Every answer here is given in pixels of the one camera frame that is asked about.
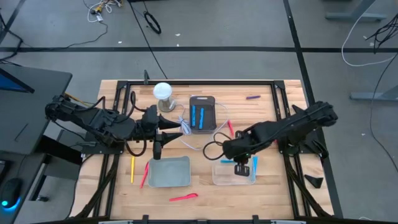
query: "yellow marker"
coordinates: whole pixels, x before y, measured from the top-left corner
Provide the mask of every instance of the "yellow marker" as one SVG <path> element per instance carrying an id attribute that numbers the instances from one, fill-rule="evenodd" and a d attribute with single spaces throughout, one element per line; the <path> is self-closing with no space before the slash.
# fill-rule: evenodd
<path id="1" fill-rule="evenodd" d="M 134 182 L 134 160 L 135 160 L 135 157 L 132 156 L 131 157 L 131 183 Z"/>

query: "clear storage box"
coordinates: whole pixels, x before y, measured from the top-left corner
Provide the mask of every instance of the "clear storage box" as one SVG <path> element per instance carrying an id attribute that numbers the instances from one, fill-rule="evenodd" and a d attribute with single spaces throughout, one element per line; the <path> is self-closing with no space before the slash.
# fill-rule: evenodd
<path id="1" fill-rule="evenodd" d="M 234 173 L 235 162 L 222 157 L 213 162 L 213 183 L 215 185 L 250 185 L 256 182 L 256 175 L 253 171 L 253 159 L 250 158 L 248 164 L 250 175 L 244 177 Z"/>

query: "wooden tabletop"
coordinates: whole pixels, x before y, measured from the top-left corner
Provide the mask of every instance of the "wooden tabletop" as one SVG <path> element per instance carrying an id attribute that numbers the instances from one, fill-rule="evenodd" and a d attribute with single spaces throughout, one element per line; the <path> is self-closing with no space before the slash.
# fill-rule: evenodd
<path id="1" fill-rule="evenodd" d="M 117 80 L 103 80 L 99 89 L 98 98 L 106 97 L 106 107 L 112 108 Z M 300 80 L 285 80 L 287 98 L 290 110 L 292 105 L 306 108 L 303 88 Z M 152 94 L 153 86 L 132 86 L 136 92 L 136 105 L 146 108 L 157 104 Z M 178 104 L 189 109 L 190 95 L 211 95 L 216 102 L 225 105 L 229 113 L 216 105 L 217 125 L 230 119 L 234 130 L 244 130 L 248 126 L 260 121 L 275 121 L 274 104 L 272 101 L 271 88 L 256 85 L 179 85 L 173 86 L 173 98 Z M 246 100 L 246 96 L 261 95 L 255 100 Z M 182 106 L 177 106 L 170 113 L 162 113 L 164 117 L 172 121 L 178 119 L 183 111 Z M 134 111 L 132 118 L 140 119 L 142 113 Z M 189 113 L 183 117 L 189 120 Z M 178 131 L 169 129 L 166 132 Z M 221 132 L 229 135 L 228 127 Z M 203 147 L 208 142 L 210 135 L 182 136 L 180 139 L 195 147 Z M 142 150 L 142 143 L 130 142 L 134 152 Z M 208 155 L 215 157 L 221 153 L 217 145 L 206 150 Z M 144 173 L 145 164 L 152 157 L 152 144 L 148 144 L 146 153 L 135 159 L 134 183 L 130 183 L 131 155 L 125 150 L 119 161 L 118 175 L 116 177 L 116 188 L 113 197 L 112 219 L 141 219 L 143 215 L 149 215 L 150 219 L 251 219 L 252 215 L 259 215 L 260 219 L 293 218 L 290 205 L 289 188 L 283 157 L 279 154 L 275 144 L 258 152 L 256 183 L 253 185 L 215 185 L 212 181 L 212 161 L 203 157 L 201 151 L 189 149 L 179 139 L 168 143 L 163 151 L 162 157 L 188 156 L 191 165 L 191 185 L 188 187 L 152 188 L 147 185 L 143 189 L 139 184 Z M 98 186 L 102 155 L 95 155 L 88 160 L 80 171 L 80 178 L 76 187 L 75 203 L 71 215 L 76 215 L 89 201 Z M 324 177 L 323 168 L 318 156 L 314 154 L 301 154 L 302 169 L 304 174 L 314 177 Z M 315 189 L 305 181 L 307 189 L 315 200 L 325 211 L 333 214 L 330 196 L 326 181 L 320 189 Z M 199 197 L 169 202 L 170 198 L 181 197 L 190 193 L 197 193 Z M 302 199 L 296 187 L 297 200 L 300 214 L 303 215 Z M 103 197 L 101 213 L 104 213 L 106 197 Z"/>

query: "black triangular object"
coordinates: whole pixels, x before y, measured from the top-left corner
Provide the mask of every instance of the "black triangular object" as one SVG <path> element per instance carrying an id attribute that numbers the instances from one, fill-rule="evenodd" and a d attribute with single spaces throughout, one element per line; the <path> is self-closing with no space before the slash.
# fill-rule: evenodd
<path id="1" fill-rule="evenodd" d="M 182 133 L 165 133 L 162 132 L 162 146 L 166 145 L 170 141 L 173 141 L 174 139 L 182 136 Z"/>
<path id="2" fill-rule="evenodd" d="M 296 105 L 292 105 L 292 108 L 293 108 L 294 112 L 296 112 L 296 113 L 301 112 L 301 111 L 304 111 L 303 109 L 299 108 L 299 107 L 296 106 Z"/>
<path id="3" fill-rule="evenodd" d="M 169 128 L 178 128 L 181 126 L 180 123 L 169 121 L 166 118 L 164 118 L 161 114 L 159 115 L 158 125 L 160 130 L 169 129 Z"/>
<path id="4" fill-rule="evenodd" d="M 319 189 L 322 186 L 323 177 L 312 177 L 305 174 L 304 177 L 316 188 Z"/>

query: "white cable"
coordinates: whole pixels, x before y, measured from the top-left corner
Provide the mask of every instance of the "white cable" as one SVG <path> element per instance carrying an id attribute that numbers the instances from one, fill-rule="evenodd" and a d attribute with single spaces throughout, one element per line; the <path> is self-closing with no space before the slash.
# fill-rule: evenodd
<path id="1" fill-rule="evenodd" d="M 368 218 L 368 217 L 361 217 L 361 218 L 359 218 L 360 220 L 371 220 L 370 218 Z"/>
<path id="2" fill-rule="evenodd" d="M 226 123 L 228 122 L 228 120 L 229 120 L 229 118 L 228 118 L 228 116 L 229 116 L 228 108 L 227 108 L 226 106 L 220 104 L 220 103 L 216 103 L 216 104 L 222 106 L 223 108 L 225 108 L 225 110 L 226 110 L 226 112 L 227 112 L 227 118 L 226 118 L 226 120 L 224 121 L 224 123 L 223 123 L 220 127 L 218 127 L 218 128 L 216 129 L 216 131 L 209 137 L 209 141 L 206 142 L 205 144 L 207 144 L 207 143 L 209 143 L 210 141 L 212 141 L 213 136 L 214 136 L 221 128 L 223 128 L 223 127 L 225 126 L 225 124 L 226 124 Z M 184 105 L 180 105 L 180 106 L 182 106 L 182 108 L 183 108 L 183 111 L 182 111 L 181 116 L 178 116 L 178 121 L 179 121 L 179 123 L 181 124 L 180 131 L 182 131 L 182 133 L 183 133 L 184 135 L 190 135 L 190 134 L 192 134 L 191 127 L 190 127 L 188 121 L 186 121 L 186 120 L 184 120 L 184 119 L 182 118 L 182 116 L 183 116 L 183 114 L 184 114 L 184 111 L 185 111 L 185 107 L 184 107 Z M 193 149 L 193 150 L 202 150 L 202 149 L 203 149 L 203 147 L 200 147 L 200 148 L 193 147 L 193 146 L 189 145 L 188 143 L 186 143 L 185 141 L 183 141 L 182 139 L 179 139 L 179 140 L 180 140 L 182 143 L 184 143 L 184 145 L 188 146 L 189 148 L 191 148 L 191 149 Z"/>
<path id="3" fill-rule="evenodd" d="M 88 21 L 88 22 L 98 22 L 97 19 L 94 20 L 94 21 L 91 21 L 91 20 L 90 20 L 90 12 L 91 12 L 91 9 L 94 8 L 94 6 L 97 6 L 97 5 L 101 4 L 101 3 L 102 3 L 102 1 L 99 2 L 99 3 L 97 3 L 97 4 L 92 5 L 92 6 L 88 9 L 88 12 L 87 12 L 87 21 Z"/>
<path id="4" fill-rule="evenodd" d="M 101 0 L 99 3 L 97 3 L 97 4 L 95 4 L 95 5 L 92 5 L 92 6 L 88 9 L 88 12 L 87 12 L 87 21 L 88 21 L 88 22 L 98 22 L 98 19 L 96 19 L 96 20 L 94 20 L 94 21 L 91 21 L 91 20 L 90 20 L 91 9 L 94 8 L 95 6 L 99 5 L 99 4 L 102 4 L 103 2 L 104 2 L 104 0 Z M 104 5 L 104 8 L 106 9 L 106 11 L 107 11 L 108 13 L 111 13 L 111 12 L 112 12 L 112 7 L 111 7 L 110 5 L 115 5 L 115 4 L 116 4 L 116 3 L 113 3 L 113 2 L 108 1 L 108 2 Z"/>
<path id="5" fill-rule="evenodd" d="M 350 37 L 350 35 L 351 35 L 351 33 L 352 33 L 354 27 L 355 27 L 356 24 L 359 22 L 359 20 L 362 18 L 362 16 L 366 13 L 366 11 L 367 11 L 373 4 L 374 4 L 374 3 L 372 3 L 372 4 L 362 13 L 362 15 L 355 21 L 353 27 L 351 28 L 351 30 L 349 31 L 349 33 L 348 33 L 348 35 L 347 35 L 346 40 L 344 41 L 343 45 L 341 46 L 341 56 L 343 57 L 344 62 L 345 62 L 347 65 L 349 65 L 349 66 L 352 66 L 352 67 L 362 67 L 362 66 L 367 66 L 367 65 L 376 65 L 376 64 L 379 64 L 379 63 L 388 62 L 388 61 L 390 61 L 390 60 L 392 60 L 392 59 L 394 58 L 394 57 L 391 57 L 391 58 L 389 58 L 389 59 L 385 59 L 385 60 L 382 60 L 382 61 L 380 61 L 380 62 L 370 62 L 370 63 L 365 63 L 365 64 L 362 64 L 362 65 L 355 65 L 355 64 L 351 64 L 351 63 L 347 62 L 346 58 L 344 57 L 344 46 L 346 45 L 347 40 L 349 39 L 349 37 Z"/>

